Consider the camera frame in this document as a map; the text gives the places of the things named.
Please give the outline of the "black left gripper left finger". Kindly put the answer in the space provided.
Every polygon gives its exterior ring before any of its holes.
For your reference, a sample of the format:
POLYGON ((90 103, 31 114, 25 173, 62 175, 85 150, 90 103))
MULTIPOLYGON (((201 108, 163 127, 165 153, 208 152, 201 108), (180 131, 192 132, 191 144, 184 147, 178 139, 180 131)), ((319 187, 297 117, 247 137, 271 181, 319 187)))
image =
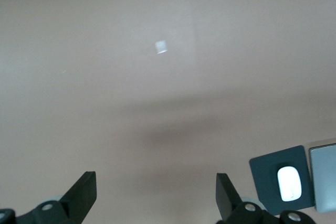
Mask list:
POLYGON ((85 172, 59 199, 38 205, 30 224, 82 224, 97 199, 95 172, 85 172))

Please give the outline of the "black mouse pad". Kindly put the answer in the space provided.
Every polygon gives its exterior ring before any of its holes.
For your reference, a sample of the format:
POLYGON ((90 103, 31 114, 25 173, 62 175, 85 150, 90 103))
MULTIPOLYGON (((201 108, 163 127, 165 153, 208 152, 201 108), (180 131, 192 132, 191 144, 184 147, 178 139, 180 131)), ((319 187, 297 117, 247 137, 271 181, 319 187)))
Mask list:
POLYGON ((272 215, 284 210, 301 210, 314 206, 314 192, 308 170, 305 149, 302 145, 277 151, 249 161, 259 201, 272 215), (301 184, 302 196, 290 202, 280 198, 277 171, 285 166, 297 169, 301 184))

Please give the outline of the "white computer mouse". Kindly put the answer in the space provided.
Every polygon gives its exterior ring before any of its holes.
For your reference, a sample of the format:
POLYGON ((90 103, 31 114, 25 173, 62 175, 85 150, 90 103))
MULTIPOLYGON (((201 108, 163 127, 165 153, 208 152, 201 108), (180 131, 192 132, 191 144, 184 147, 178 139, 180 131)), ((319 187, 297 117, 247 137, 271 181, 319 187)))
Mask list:
POLYGON ((302 196, 302 184, 296 168, 285 166, 277 171, 280 198, 284 202, 295 201, 302 196))

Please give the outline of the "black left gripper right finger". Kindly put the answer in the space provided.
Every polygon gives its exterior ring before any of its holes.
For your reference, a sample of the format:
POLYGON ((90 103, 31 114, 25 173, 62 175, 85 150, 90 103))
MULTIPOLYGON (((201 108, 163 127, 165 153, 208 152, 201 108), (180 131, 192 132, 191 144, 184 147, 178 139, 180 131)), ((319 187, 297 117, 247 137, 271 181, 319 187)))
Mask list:
POLYGON ((273 224, 273 216, 256 203, 242 201, 225 173, 216 175, 216 203, 221 216, 216 224, 273 224))

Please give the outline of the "grey closed laptop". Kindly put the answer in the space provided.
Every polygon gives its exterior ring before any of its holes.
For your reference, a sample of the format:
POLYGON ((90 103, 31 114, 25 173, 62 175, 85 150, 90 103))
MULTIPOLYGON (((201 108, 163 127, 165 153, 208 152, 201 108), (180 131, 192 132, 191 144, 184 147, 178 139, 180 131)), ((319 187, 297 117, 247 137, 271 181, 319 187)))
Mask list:
POLYGON ((317 212, 336 211, 336 137, 306 145, 317 212))

